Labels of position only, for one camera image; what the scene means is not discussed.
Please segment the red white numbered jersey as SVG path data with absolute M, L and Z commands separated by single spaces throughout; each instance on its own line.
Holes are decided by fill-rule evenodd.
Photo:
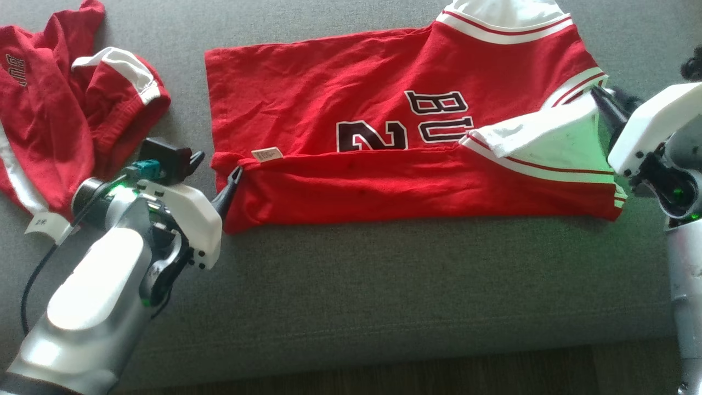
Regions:
M 607 81 L 556 0 L 453 0 L 422 28 L 204 55 L 225 231 L 595 217 L 627 200 L 589 95 Z

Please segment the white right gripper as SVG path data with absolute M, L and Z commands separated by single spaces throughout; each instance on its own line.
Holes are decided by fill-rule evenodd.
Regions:
M 616 92 L 590 90 L 611 135 L 608 163 L 632 192 L 675 222 L 702 219 L 702 82 L 671 85 L 633 113 Z

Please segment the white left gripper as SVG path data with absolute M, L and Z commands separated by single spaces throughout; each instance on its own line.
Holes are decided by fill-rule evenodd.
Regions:
M 190 156 L 189 177 L 205 157 L 203 151 L 196 151 Z M 243 167 L 236 167 L 226 178 L 225 187 L 211 202 L 200 190 L 182 183 L 170 187 L 158 183 L 138 183 L 137 186 L 167 207 L 194 250 L 195 264 L 209 270 L 220 257 L 222 218 L 227 217 L 243 172 Z

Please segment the red shorts with white stripe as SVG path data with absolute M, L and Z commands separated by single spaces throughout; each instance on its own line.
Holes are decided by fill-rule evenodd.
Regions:
M 171 104 L 143 58 L 96 52 L 105 13 L 83 0 L 42 31 L 0 27 L 0 192 L 32 215 L 72 217 L 80 184 L 114 177 Z

